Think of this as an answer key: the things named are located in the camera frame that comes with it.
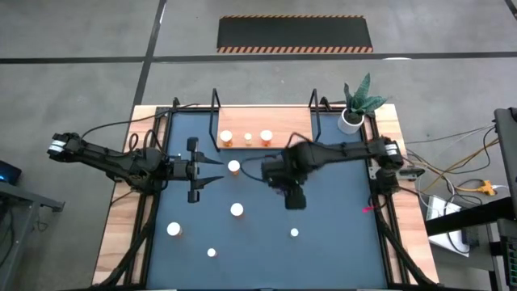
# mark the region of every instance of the concrete floor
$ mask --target concrete floor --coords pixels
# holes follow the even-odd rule
[[[0,58],[142,56],[157,6],[158,0],[0,0]],[[378,53],[517,51],[517,22],[503,0],[170,0],[155,55],[214,53],[217,20],[236,14],[366,15]],[[154,64],[143,104],[173,97],[208,103],[213,87],[222,103],[305,103],[313,88],[341,100],[344,81],[355,88],[370,72],[372,94],[391,98],[404,138],[413,141],[488,124],[495,108],[516,106],[516,67],[517,59]],[[63,213],[42,212],[50,227],[33,233],[18,290],[89,285],[113,183],[89,167],[53,162],[45,151],[55,132],[128,119],[140,71],[141,64],[0,65],[0,159],[24,170],[23,188],[66,200]],[[99,130],[88,140],[120,150],[125,129]],[[433,158],[450,142],[409,147]],[[480,147],[478,134],[433,162],[445,167]],[[490,155],[488,169],[453,182],[506,183],[497,146]],[[477,158],[471,168],[484,163]],[[445,255],[452,256],[435,253],[442,283],[490,287],[486,272],[443,263]]]

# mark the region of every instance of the wooden board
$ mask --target wooden board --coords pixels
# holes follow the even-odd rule
[[[152,116],[155,113],[156,105],[142,105],[136,106],[132,118],[138,119],[141,117]],[[306,105],[285,105],[272,107],[299,107],[307,109]],[[251,105],[235,105],[232,108],[252,108]],[[402,137],[401,128],[398,123],[397,112],[395,106],[392,104],[385,104],[378,110],[376,110],[376,122],[379,129],[379,133],[386,137],[390,137],[398,142],[401,148],[402,154],[406,155],[406,148],[404,146],[404,139]],[[128,136],[132,133],[137,133],[142,143],[143,136],[148,129],[153,127],[153,119],[136,122],[130,125]],[[158,133],[158,137],[161,140],[163,137],[163,126]],[[372,133],[367,132],[369,138],[372,137]],[[415,189],[414,184],[407,181],[400,181],[400,184],[409,189]],[[115,187],[113,199],[121,196],[128,192],[128,186],[120,183]],[[148,198],[147,205],[150,205],[152,198]],[[418,198],[408,192],[398,192],[393,196],[393,203],[397,216],[397,222],[399,231],[401,233],[402,245],[408,251],[414,262],[422,269],[422,271],[434,282],[438,282],[438,274],[435,268],[435,261],[431,253],[431,247],[427,238],[427,232],[418,204]],[[138,205],[138,195],[132,194],[123,200],[117,201],[108,213],[107,224],[104,231],[103,241],[99,251],[99,257],[95,266],[95,273],[92,280],[92,284],[98,284],[107,278],[109,273],[116,267],[120,262],[124,253],[129,248],[131,242],[132,228],[135,221],[135,214]],[[386,221],[389,220],[387,214],[385,214]],[[393,277],[395,282],[401,282],[400,272],[398,271],[397,255],[395,250],[389,245],[389,257],[393,270]],[[135,271],[133,272],[133,282],[137,282],[141,269],[142,255],[139,253],[137,256],[137,264]]]
[[[232,146],[227,147],[219,138],[222,131],[233,134]],[[273,139],[266,147],[262,144],[260,133],[271,130]],[[217,127],[217,146],[221,149],[283,149],[292,133],[313,140],[310,108],[228,108],[219,109]],[[251,145],[246,145],[244,134],[251,133]]]

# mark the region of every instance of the white object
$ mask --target white object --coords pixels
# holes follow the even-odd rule
[[[241,168],[241,163],[239,161],[233,160],[229,161],[228,163],[228,170],[230,170],[232,173],[238,173],[239,169]]]
[[[292,238],[295,238],[298,236],[299,233],[300,232],[297,229],[292,229],[289,234],[291,235]]]
[[[260,133],[260,138],[263,142],[268,143],[271,141],[271,139],[273,139],[273,133],[271,132],[271,130],[263,130]]]
[[[342,112],[341,112],[341,115],[339,116],[339,119],[338,119],[338,128],[339,130],[341,130],[343,133],[346,133],[346,134],[353,134],[355,133],[357,130],[359,130],[361,128],[361,125],[363,125],[363,122],[364,122],[364,116],[361,116],[361,122],[359,122],[358,124],[350,124],[348,123],[348,121],[345,119],[345,111],[346,109],[344,109]]]
[[[178,235],[180,235],[182,232],[183,232],[183,230],[181,229],[181,225],[180,225],[178,222],[171,222],[171,223],[167,226],[167,233],[168,233],[170,236],[178,236]]]
[[[438,198],[438,197],[429,197],[429,205],[430,208],[427,210],[427,220],[434,219],[440,216],[443,216],[443,211],[439,213],[438,211],[435,211],[436,209],[444,209],[445,208],[445,200]],[[460,206],[454,205],[452,203],[447,204],[447,209],[445,209],[445,213],[454,213],[460,211]],[[461,239],[461,230],[452,231],[449,233],[451,236],[451,240],[454,243],[454,246],[449,241],[449,238],[447,237],[447,234],[437,234],[429,237],[429,241],[437,246],[443,247],[445,249],[448,249],[450,251],[454,251],[457,254],[469,257],[469,250],[470,247],[463,244]],[[466,252],[466,254],[462,254],[458,252],[454,247],[456,247],[458,250],[462,252]]]
[[[232,140],[233,134],[229,130],[223,130],[221,132],[221,134],[219,135],[219,137],[221,138],[221,140],[224,143],[226,143],[226,142],[230,142]]]
[[[246,145],[251,146],[251,133],[246,133],[244,139],[246,140]]]
[[[217,255],[217,252],[215,249],[212,249],[212,248],[209,248],[208,251],[207,251],[207,255],[210,257],[210,258],[213,258]]]
[[[232,207],[230,207],[229,211],[235,217],[240,217],[244,213],[244,207],[240,203],[233,203]]]

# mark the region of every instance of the green plant leaf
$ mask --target green plant leaf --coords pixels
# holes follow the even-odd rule
[[[374,112],[377,108],[382,106],[386,100],[386,98],[381,96],[368,97],[361,106],[361,109],[363,109],[364,112]]]
[[[347,97],[347,107],[352,106],[352,95],[350,94],[350,88],[348,87],[348,84],[345,83],[345,97]]]
[[[359,104],[361,106],[364,103],[364,99],[368,97],[368,91],[370,90],[370,73],[366,74],[363,81],[361,82],[361,85],[357,89],[357,91],[354,94],[354,97],[357,99],[360,99],[362,102]]]

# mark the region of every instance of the potted plant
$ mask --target potted plant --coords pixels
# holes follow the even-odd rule
[[[370,73],[368,73],[361,85],[352,96],[348,84],[345,83],[345,96],[347,108],[341,112],[338,120],[339,129],[347,134],[355,133],[364,122],[364,115],[373,113],[386,102],[386,98],[380,96],[368,96],[370,89]]]

